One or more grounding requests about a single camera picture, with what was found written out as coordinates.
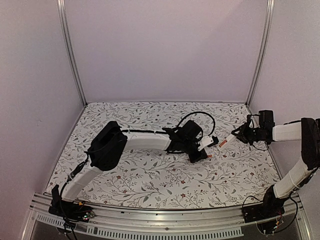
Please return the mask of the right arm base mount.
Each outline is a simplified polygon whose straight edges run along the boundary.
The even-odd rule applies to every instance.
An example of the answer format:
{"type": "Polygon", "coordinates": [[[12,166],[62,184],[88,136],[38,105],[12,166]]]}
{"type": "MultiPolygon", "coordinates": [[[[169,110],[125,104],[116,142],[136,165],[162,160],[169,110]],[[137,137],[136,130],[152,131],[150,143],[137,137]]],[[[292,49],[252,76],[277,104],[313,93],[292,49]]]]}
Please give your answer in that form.
{"type": "MultiPolygon", "coordinates": [[[[274,193],[274,186],[269,187],[259,204],[251,206],[244,206],[242,204],[241,212],[245,223],[252,223],[257,221],[266,220],[269,218],[281,217],[284,211],[284,203],[288,198],[278,198],[274,193]]],[[[278,229],[279,220],[270,220],[259,223],[257,225],[258,230],[264,234],[274,234],[278,229]]]]}

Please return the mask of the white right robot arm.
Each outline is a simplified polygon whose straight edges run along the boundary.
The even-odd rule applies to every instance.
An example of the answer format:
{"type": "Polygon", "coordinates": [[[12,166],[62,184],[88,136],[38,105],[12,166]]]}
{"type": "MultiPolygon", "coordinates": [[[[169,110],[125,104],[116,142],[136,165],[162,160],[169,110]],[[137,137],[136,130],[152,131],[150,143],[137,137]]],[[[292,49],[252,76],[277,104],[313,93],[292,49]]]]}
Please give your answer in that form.
{"type": "Polygon", "coordinates": [[[276,124],[272,110],[260,110],[247,115],[246,121],[231,134],[240,142],[253,146],[265,143],[273,150],[284,147],[289,157],[289,168],[282,179],[272,187],[277,199],[287,198],[291,192],[302,188],[320,168],[320,120],[310,117],[276,124]]]}

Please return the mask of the white remote control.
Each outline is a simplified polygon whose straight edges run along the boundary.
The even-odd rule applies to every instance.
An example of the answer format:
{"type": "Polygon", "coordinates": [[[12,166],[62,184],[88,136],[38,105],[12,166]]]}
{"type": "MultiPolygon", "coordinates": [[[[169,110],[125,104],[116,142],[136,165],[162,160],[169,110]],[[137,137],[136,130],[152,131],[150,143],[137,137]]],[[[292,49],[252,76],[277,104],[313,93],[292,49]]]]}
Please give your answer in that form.
{"type": "Polygon", "coordinates": [[[227,138],[225,138],[221,143],[218,144],[217,148],[220,151],[223,151],[225,148],[227,148],[236,139],[237,139],[236,136],[234,136],[233,134],[230,134],[227,138]]]}

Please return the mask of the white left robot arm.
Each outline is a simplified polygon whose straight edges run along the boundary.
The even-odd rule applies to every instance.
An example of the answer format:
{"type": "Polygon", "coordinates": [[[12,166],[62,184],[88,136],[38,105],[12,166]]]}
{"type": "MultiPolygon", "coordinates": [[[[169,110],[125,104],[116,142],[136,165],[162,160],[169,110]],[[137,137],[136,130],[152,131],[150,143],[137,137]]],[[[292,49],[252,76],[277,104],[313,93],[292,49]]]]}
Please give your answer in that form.
{"type": "Polygon", "coordinates": [[[86,159],[68,175],[63,186],[52,191],[55,209],[63,216],[74,213],[73,202],[81,190],[98,175],[113,170],[123,152],[131,150],[161,150],[167,153],[187,154],[191,163],[207,158],[205,147],[213,143],[210,136],[194,121],[182,127],[152,130],[122,130],[116,121],[110,121],[93,139],[86,151],[86,159]]]}

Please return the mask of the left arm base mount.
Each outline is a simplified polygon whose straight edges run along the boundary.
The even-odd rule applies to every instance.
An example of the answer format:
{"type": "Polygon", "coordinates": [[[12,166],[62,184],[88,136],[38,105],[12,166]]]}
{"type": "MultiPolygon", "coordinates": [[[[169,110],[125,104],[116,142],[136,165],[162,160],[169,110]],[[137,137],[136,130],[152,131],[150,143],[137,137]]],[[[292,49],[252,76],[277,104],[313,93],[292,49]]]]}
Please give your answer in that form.
{"type": "Polygon", "coordinates": [[[85,205],[84,201],[73,202],[62,200],[62,189],[59,190],[59,185],[56,184],[51,190],[52,200],[48,212],[52,215],[62,217],[64,226],[74,230],[77,223],[88,223],[90,219],[95,217],[93,208],[85,205]]]}

